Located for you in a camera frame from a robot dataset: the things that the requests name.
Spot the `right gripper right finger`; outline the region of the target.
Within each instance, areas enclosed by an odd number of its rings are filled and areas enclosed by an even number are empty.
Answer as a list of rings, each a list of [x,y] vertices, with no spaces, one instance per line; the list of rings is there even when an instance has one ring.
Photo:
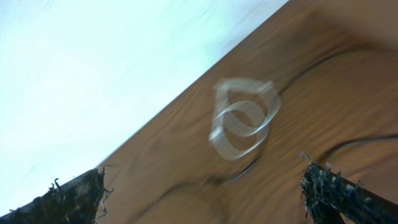
[[[390,202],[340,173],[309,163],[300,183],[306,215],[314,223],[397,224],[397,204]]]

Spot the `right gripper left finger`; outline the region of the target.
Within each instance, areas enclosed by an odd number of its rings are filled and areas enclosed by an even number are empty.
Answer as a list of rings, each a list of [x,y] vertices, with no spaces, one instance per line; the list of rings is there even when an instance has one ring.
[[[105,170],[91,169],[59,185],[55,179],[48,192],[1,217],[1,224],[95,223],[104,194]]]

